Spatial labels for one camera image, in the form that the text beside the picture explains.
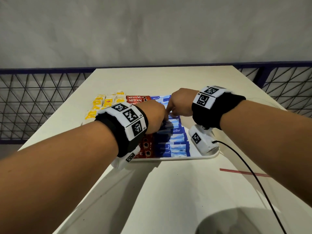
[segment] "white device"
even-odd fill
[[[212,143],[215,141],[213,137],[211,137],[212,128],[205,129],[200,125],[194,125],[189,129],[189,135],[191,137],[191,141],[197,148],[197,150],[201,153],[202,156],[212,156],[209,152],[219,147],[219,143]]]
[[[140,146],[137,146],[132,152],[127,153],[123,157],[116,157],[114,161],[111,163],[113,168],[123,169],[134,157],[140,152]]]

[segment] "hand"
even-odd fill
[[[193,115],[192,103],[198,90],[180,88],[172,93],[166,109],[167,114],[172,111],[172,116],[190,117]]]
[[[149,126],[146,134],[152,134],[159,130],[164,119],[168,119],[165,106],[155,100],[149,100],[136,104],[146,114]]]

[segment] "forearm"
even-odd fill
[[[220,126],[261,169],[312,205],[311,119],[244,100]]]
[[[1,161],[0,233],[52,233],[117,154],[113,134],[96,121]]]

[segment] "wire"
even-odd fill
[[[287,232],[285,231],[285,228],[283,227],[283,224],[281,223],[281,221],[279,220],[279,217],[278,217],[277,213],[275,212],[275,209],[273,208],[273,205],[271,204],[271,201],[269,200],[269,197],[267,196],[266,192],[264,191],[264,189],[263,189],[263,187],[262,187],[262,185],[261,185],[261,183],[260,183],[258,177],[257,177],[257,176],[255,175],[255,173],[252,171],[252,169],[251,169],[250,166],[247,164],[247,162],[245,162],[245,160],[244,160],[234,149],[232,149],[232,148],[231,148],[229,145],[227,145],[226,143],[223,143],[222,141],[218,141],[218,140],[215,140],[215,141],[213,141],[212,143],[217,143],[217,142],[218,142],[218,143],[221,143],[221,144],[224,144],[224,145],[227,146],[229,149],[231,149],[234,153],[236,153],[237,156],[238,156],[238,157],[244,162],[244,164],[248,167],[248,169],[251,171],[251,173],[253,174],[253,176],[254,176],[255,179],[257,180],[257,182],[258,182],[258,184],[259,184],[261,190],[263,191],[264,196],[266,197],[266,199],[267,199],[267,201],[268,201],[268,203],[269,203],[269,205],[270,205],[270,207],[271,207],[271,209],[272,209],[272,211],[273,211],[273,213],[274,213],[274,215],[275,215],[275,217],[276,217],[276,219],[277,219],[277,221],[278,221],[278,223],[279,223],[281,229],[283,230],[284,234],[287,234]]]

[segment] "black wristband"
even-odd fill
[[[196,124],[204,127],[213,127],[221,130],[220,120],[224,113],[231,111],[241,101],[246,100],[244,96],[232,93],[223,93],[216,98],[210,109],[192,104],[193,120]]]
[[[113,133],[116,142],[118,144],[118,157],[123,157],[124,155],[126,155],[127,153],[130,153],[131,151],[133,151],[137,145],[140,143],[140,141],[142,140],[149,122],[148,119],[145,115],[145,113],[143,112],[142,109],[140,109],[139,107],[135,106],[140,113],[143,115],[144,120],[145,120],[145,124],[146,124],[146,129],[143,130],[141,133],[139,133],[137,136],[135,136],[131,141],[128,140],[126,132],[125,132],[125,127],[123,127],[121,125],[121,123],[117,120],[116,117],[108,114],[107,112],[98,114],[96,116],[96,121],[100,121],[103,124],[105,124]]]

